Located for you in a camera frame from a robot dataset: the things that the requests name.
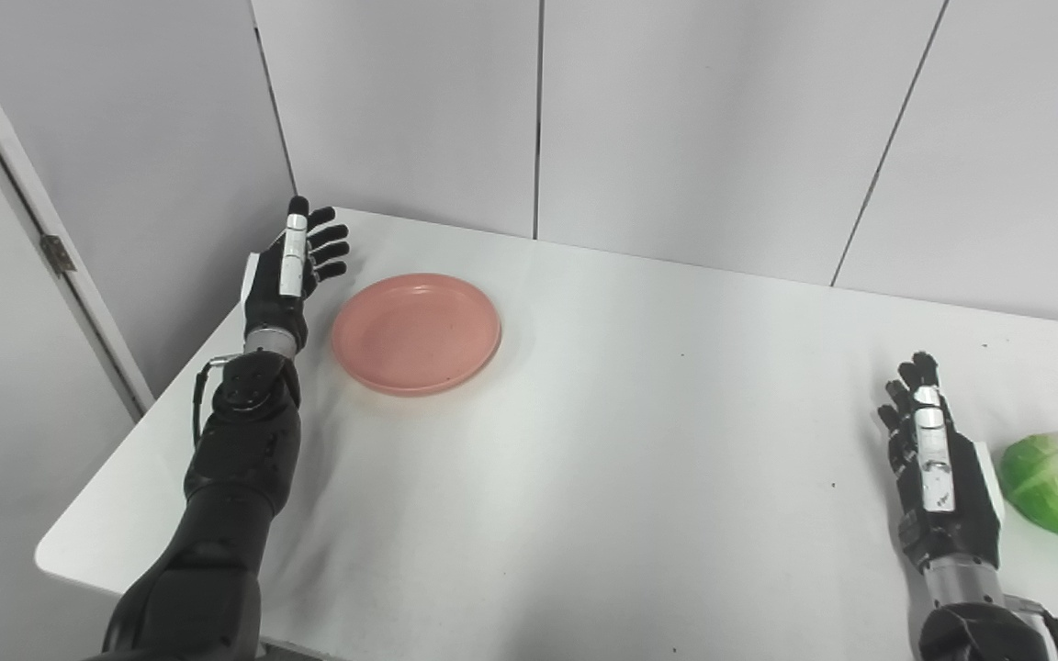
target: robot finger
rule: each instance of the robot finger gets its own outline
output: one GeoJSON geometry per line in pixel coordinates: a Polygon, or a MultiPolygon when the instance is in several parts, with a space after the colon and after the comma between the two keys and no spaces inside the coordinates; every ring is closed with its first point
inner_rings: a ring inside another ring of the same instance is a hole
{"type": "Polygon", "coordinates": [[[904,435],[889,437],[889,465],[896,476],[915,459],[915,448],[911,446],[910,440],[904,435]]]}
{"type": "Polygon", "coordinates": [[[325,263],[328,260],[344,258],[349,254],[349,243],[336,241],[331,243],[321,243],[320,246],[310,247],[310,259],[312,263],[325,263]]]}
{"type": "Polygon", "coordinates": [[[889,432],[895,432],[900,426],[900,416],[890,405],[877,408],[876,414],[880,417],[880,422],[884,422],[884,426],[889,428],[889,432]]]}
{"type": "Polygon", "coordinates": [[[332,225],[331,223],[324,223],[324,225],[315,226],[315,228],[310,229],[310,234],[308,234],[308,240],[310,240],[310,252],[324,246],[326,243],[345,241],[345,237],[349,237],[348,226],[332,225]]]}
{"type": "Polygon", "coordinates": [[[332,206],[321,206],[321,208],[315,209],[313,213],[308,215],[310,216],[310,228],[324,225],[324,223],[338,217],[338,213],[332,210],[332,206]]]}
{"type": "Polygon", "coordinates": [[[916,365],[916,370],[920,373],[920,384],[924,386],[936,386],[936,361],[925,351],[917,351],[912,354],[912,364],[916,365]]]}
{"type": "Polygon", "coordinates": [[[893,403],[897,407],[897,414],[900,418],[912,414],[912,394],[909,393],[906,385],[900,381],[889,381],[884,385],[884,390],[890,398],[893,398],[893,403]]]}
{"type": "Polygon", "coordinates": [[[305,196],[294,196],[293,199],[289,200],[289,215],[308,215],[308,198],[305,196]]]}
{"type": "Polygon", "coordinates": [[[908,384],[910,390],[915,390],[923,384],[920,382],[920,369],[916,368],[914,364],[901,363],[900,367],[897,367],[897,372],[900,374],[900,380],[904,380],[908,384]]]}
{"type": "Polygon", "coordinates": [[[311,268],[305,269],[305,281],[303,281],[303,284],[305,284],[305,297],[312,296],[312,292],[316,290],[317,281],[316,276],[312,274],[311,268]]]}
{"type": "Polygon", "coordinates": [[[312,269],[312,275],[316,277],[316,281],[326,281],[331,277],[344,275],[345,271],[348,271],[348,269],[345,267],[344,261],[330,261],[312,269]]]}

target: pink plastic plate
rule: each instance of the pink plastic plate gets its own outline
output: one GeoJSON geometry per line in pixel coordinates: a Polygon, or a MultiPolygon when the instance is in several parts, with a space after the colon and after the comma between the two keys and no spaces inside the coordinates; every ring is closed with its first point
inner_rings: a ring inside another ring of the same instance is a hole
{"type": "Polygon", "coordinates": [[[436,273],[376,281],[332,323],[332,354],[350,377],[407,397],[461,384],[499,343],[500,319],[488,296],[436,273]]]}

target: robotic arm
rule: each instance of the robotic arm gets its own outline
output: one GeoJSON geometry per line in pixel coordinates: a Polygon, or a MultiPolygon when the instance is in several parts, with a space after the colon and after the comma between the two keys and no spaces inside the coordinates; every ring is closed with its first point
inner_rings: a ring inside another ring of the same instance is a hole
{"type": "MultiPolygon", "coordinates": [[[[280,238],[256,264],[243,352],[211,361],[222,384],[185,472],[185,512],[154,565],[122,595],[104,653],[89,661],[249,661],[260,632],[256,581],[268,529],[289,501],[299,452],[305,298],[342,275],[349,252],[334,210],[294,198],[280,238]]],[[[195,407],[205,385],[205,370],[195,407]]]]}
{"type": "Polygon", "coordinates": [[[917,352],[890,381],[889,463],[904,516],[902,551],[925,576],[933,611],[920,630],[924,661],[1047,661],[1042,636],[1016,611],[1042,616],[1058,653],[1058,620],[999,583],[999,515],[974,444],[953,427],[936,361],[917,352]]]}

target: white door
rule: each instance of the white door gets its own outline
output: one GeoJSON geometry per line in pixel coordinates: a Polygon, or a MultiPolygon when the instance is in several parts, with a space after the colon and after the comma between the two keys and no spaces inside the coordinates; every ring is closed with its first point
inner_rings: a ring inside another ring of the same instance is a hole
{"type": "Polygon", "coordinates": [[[35,545],[133,419],[0,168],[0,658],[93,654],[112,599],[42,574],[35,545]]]}

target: white tabletop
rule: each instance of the white tabletop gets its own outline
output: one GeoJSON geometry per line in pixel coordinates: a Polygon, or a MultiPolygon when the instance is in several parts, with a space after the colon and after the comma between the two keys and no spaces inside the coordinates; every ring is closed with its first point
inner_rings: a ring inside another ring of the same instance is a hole
{"type": "MultiPolygon", "coordinates": [[[[349,275],[308,305],[305,443],[261,570],[263,636],[350,661],[906,661],[927,614],[874,409],[912,351],[997,453],[1058,429],[1058,323],[341,213],[349,275]],[[492,363],[423,399],[327,348],[406,272],[473,281],[492,363]]],[[[184,499],[190,389],[236,310],[38,545],[123,591],[184,499]]],[[[1007,516],[1003,585],[1058,616],[1058,537],[1007,516]]]]}

